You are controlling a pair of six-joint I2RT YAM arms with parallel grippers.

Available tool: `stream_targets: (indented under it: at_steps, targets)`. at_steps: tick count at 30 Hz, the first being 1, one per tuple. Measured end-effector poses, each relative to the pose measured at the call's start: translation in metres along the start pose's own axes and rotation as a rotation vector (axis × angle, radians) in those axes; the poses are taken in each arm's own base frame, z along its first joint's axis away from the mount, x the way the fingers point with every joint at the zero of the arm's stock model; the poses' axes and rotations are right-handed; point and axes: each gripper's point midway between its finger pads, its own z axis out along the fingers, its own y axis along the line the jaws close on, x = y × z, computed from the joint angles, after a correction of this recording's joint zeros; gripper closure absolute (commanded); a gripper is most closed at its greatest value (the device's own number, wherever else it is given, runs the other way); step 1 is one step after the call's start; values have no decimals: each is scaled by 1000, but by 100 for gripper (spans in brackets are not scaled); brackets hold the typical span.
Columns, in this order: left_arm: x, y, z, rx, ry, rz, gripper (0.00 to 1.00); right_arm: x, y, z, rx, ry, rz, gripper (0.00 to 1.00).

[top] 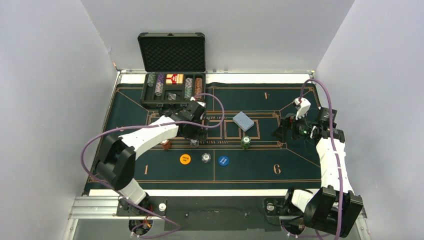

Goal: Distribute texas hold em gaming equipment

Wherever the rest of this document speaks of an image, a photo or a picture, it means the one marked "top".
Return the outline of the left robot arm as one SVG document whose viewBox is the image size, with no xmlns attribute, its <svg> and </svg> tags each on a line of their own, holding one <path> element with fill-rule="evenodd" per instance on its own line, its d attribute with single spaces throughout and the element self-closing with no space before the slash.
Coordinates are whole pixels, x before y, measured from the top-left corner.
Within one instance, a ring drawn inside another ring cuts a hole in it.
<svg viewBox="0 0 424 240">
<path fill-rule="evenodd" d="M 149 194 L 135 180 L 136 160 L 152 147 L 174 137 L 203 140 L 208 125 L 205 110 L 170 111 L 150 125 L 121 136 L 107 134 L 100 146 L 95 171 L 106 184 L 128 200 L 136 215 L 149 210 Z"/>
</svg>

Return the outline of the orange poker chip stack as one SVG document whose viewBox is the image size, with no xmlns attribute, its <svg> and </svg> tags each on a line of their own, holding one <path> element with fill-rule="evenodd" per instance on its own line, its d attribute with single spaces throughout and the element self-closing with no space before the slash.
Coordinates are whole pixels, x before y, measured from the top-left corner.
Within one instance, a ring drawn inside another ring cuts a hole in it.
<svg viewBox="0 0 424 240">
<path fill-rule="evenodd" d="M 163 150 L 169 150 L 171 148 L 171 141 L 169 139 L 162 141 L 161 147 Z"/>
</svg>

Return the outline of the blue playing card deck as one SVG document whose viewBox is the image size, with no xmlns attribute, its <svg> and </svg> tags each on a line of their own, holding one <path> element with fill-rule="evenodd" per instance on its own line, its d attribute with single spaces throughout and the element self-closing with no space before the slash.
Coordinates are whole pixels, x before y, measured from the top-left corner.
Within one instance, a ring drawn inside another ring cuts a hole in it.
<svg viewBox="0 0 424 240">
<path fill-rule="evenodd" d="M 247 132 L 255 124 L 255 122 L 242 111 L 236 114 L 232 120 L 243 132 Z"/>
</svg>

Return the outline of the blue small blind button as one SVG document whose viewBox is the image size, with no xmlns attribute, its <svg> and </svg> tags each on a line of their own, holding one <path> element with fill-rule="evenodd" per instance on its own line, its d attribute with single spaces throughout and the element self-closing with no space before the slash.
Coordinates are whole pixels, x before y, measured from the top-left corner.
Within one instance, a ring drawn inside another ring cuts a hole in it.
<svg viewBox="0 0 424 240">
<path fill-rule="evenodd" d="M 230 159 L 229 159 L 229 157 L 227 157 L 227 156 L 225 156 L 225 155 L 222 155 L 222 156 L 220 156 L 220 157 L 218 158 L 218 164 L 219 164 L 220 166 L 225 167 L 225 166 L 227 166 L 229 163 L 230 163 Z"/>
</svg>

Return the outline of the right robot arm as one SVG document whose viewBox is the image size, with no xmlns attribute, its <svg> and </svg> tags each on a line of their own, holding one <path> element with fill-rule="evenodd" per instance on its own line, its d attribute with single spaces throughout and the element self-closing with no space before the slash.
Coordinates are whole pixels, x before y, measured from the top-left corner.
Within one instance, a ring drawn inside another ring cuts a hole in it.
<svg viewBox="0 0 424 240">
<path fill-rule="evenodd" d="M 355 195 L 347 176 L 346 138 L 343 130 L 336 128 L 336 114 L 335 109 L 321 107 L 316 121 L 312 122 L 288 113 L 272 135 L 283 142 L 288 137 L 313 140 L 320 164 L 320 189 L 312 193 L 289 188 L 282 201 L 284 211 L 290 215 L 301 213 L 308 228 L 346 238 L 364 204 Z"/>
</svg>

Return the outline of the yellow big blind button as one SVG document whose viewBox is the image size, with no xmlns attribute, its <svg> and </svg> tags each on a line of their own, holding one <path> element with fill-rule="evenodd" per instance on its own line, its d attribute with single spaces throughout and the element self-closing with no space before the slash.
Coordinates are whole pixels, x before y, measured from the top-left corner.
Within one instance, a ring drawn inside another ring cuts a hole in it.
<svg viewBox="0 0 424 240">
<path fill-rule="evenodd" d="M 188 165 L 191 162 L 191 156 L 188 154 L 182 154 L 179 161 L 182 165 Z"/>
</svg>

